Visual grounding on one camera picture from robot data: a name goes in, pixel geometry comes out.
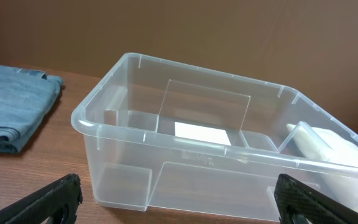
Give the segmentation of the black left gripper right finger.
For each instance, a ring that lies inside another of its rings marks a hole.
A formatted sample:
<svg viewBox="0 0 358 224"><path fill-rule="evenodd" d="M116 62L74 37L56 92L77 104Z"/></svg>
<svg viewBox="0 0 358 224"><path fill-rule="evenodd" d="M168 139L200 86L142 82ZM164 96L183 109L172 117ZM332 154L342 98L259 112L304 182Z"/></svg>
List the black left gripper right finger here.
<svg viewBox="0 0 358 224"><path fill-rule="evenodd" d="M358 224L358 213L295 178L280 174L274 199L281 224Z"/></svg>

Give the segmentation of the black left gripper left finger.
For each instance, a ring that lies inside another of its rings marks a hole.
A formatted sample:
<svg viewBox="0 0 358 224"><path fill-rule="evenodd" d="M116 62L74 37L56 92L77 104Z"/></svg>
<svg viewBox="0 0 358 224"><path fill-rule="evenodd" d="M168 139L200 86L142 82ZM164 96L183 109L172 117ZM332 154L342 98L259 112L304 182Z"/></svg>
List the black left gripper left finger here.
<svg viewBox="0 0 358 224"><path fill-rule="evenodd" d="M80 177L68 174L0 210L0 224L74 224L82 202Z"/></svg>

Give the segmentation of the cream cloth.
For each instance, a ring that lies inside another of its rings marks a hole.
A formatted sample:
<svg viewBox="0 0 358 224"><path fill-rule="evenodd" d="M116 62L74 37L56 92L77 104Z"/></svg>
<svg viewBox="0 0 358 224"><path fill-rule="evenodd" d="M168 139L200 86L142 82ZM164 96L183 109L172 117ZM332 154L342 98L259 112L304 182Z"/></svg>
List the cream cloth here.
<svg viewBox="0 0 358 224"><path fill-rule="evenodd" d="M319 136L318 139L303 127L300 127L293 137L295 144L307 159L358 167L358 146L332 130L312 130ZM323 179L342 204L358 212L357 178L325 175Z"/></svg>

